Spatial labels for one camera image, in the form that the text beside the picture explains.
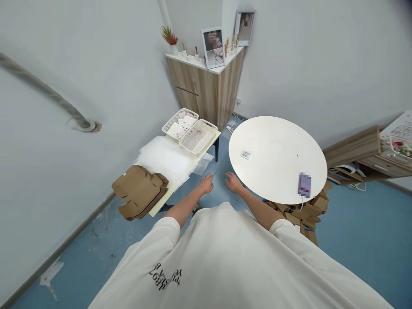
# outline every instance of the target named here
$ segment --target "white basket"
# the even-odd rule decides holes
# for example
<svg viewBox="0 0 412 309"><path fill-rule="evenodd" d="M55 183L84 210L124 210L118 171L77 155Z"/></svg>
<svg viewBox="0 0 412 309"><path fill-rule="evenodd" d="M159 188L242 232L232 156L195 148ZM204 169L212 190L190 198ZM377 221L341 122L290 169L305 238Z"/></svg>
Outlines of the white basket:
<svg viewBox="0 0 412 309"><path fill-rule="evenodd" d="M381 156L412 167L412 158L397 152L392 142L403 142L412 148L412 111L406 111L381 132Z"/></svg>
<svg viewBox="0 0 412 309"><path fill-rule="evenodd" d="M179 145L199 156L213 139L218 127L199 119L180 139Z"/></svg>
<svg viewBox="0 0 412 309"><path fill-rule="evenodd" d="M173 123L179 123L179 119L180 119L180 113L182 113L182 112L184 112L185 113L185 116L186 115L190 115L190 116L192 116L193 118L195 118L196 120L197 119L199 119L199 115L198 114L196 114L195 112L193 112L193 111L191 111L190 109L181 109L181 110L179 110L172 118L170 118L170 120L168 121L168 122L166 122L166 124L163 126L163 128L162 128L162 131L164 132L164 133L166 133L167 134L167 132L169 131L169 129L170 129L170 127L173 125ZM171 138L173 138L173 139L175 139L175 140L180 140L182 137L183 137L183 135L181 136L181 137L179 137L179 138L175 138L175 137L173 137L173 136L171 136L171 135L169 135Z"/></svg>

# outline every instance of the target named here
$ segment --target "framed photo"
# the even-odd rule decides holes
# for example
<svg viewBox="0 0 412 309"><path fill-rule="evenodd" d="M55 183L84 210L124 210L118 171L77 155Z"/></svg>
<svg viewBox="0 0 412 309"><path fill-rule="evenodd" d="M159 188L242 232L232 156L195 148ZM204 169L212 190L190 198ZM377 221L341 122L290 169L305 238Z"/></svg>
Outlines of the framed photo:
<svg viewBox="0 0 412 309"><path fill-rule="evenodd" d="M225 65L222 27L202 30L206 67L213 69Z"/></svg>
<svg viewBox="0 0 412 309"><path fill-rule="evenodd" d="M236 12L235 38L239 35L239 46L249 46L252 40L256 11Z"/></svg>

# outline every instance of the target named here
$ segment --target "white table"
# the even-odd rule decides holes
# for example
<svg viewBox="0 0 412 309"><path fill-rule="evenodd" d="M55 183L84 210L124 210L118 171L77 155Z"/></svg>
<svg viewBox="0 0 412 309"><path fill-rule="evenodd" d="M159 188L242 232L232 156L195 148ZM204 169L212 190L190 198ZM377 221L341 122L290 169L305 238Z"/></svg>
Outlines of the white table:
<svg viewBox="0 0 412 309"><path fill-rule="evenodd" d="M251 152L248 160L240 156ZM301 127L277 117L255 117L241 123L229 142L229 157L239 179L261 197L282 204L314 198L327 177L325 156ZM310 198L298 194L299 173L312 177Z"/></svg>
<svg viewBox="0 0 412 309"><path fill-rule="evenodd" d="M220 136L220 132L216 131L214 137L212 138L212 140L210 141L210 143L206 146L206 148L203 150L202 153L200 153L199 156L195 156L194 154L191 154L188 152L188 160L190 161L190 165L188 167L187 173L186 175L188 175L199 163L199 160L204 156L204 154L208 151L208 149L216 142L215 144L215 148L216 148L216 152L215 152L215 160L218 161L218 152L219 152L219 136ZM172 139L170 136L165 135L164 138L166 139ZM179 185L181 185L182 181L184 181L184 179L180 179L178 181L169 181L169 184L167 185L168 187L168 191L165 193L165 195L156 203L155 206L153 206L153 208L149 211L149 215L151 215L152 217L154 217L161 209L162 207L166 204L167 200L169 199L169 197L172 196L172 194L176 191L176 189L179 187Z"/></svg>

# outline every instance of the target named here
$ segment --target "white plant pot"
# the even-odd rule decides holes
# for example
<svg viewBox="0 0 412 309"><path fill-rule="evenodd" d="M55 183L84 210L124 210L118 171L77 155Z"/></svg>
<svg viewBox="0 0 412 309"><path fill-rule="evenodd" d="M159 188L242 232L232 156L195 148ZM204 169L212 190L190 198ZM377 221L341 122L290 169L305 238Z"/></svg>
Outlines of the white plant pot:
<svg viewBox="0 0 412 309"><path fill-rule="evenodd" d="M172 51L173 56L177 56L179 54L179 51L177 50L176 45L170 45L170 50Z"/></svg>

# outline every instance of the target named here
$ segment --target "smartphone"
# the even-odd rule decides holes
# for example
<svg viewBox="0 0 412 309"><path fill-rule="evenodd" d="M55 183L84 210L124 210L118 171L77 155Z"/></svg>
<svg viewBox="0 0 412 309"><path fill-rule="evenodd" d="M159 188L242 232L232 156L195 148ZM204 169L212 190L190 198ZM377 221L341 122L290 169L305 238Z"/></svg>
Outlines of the smartphone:
<svg viewBox="0 0 412 309"><path fill-rule="evenodd" d="M311 183L312 183L312 178L309 175L305 173L299 174L298 193L300 196L310 198Z"/></svg>

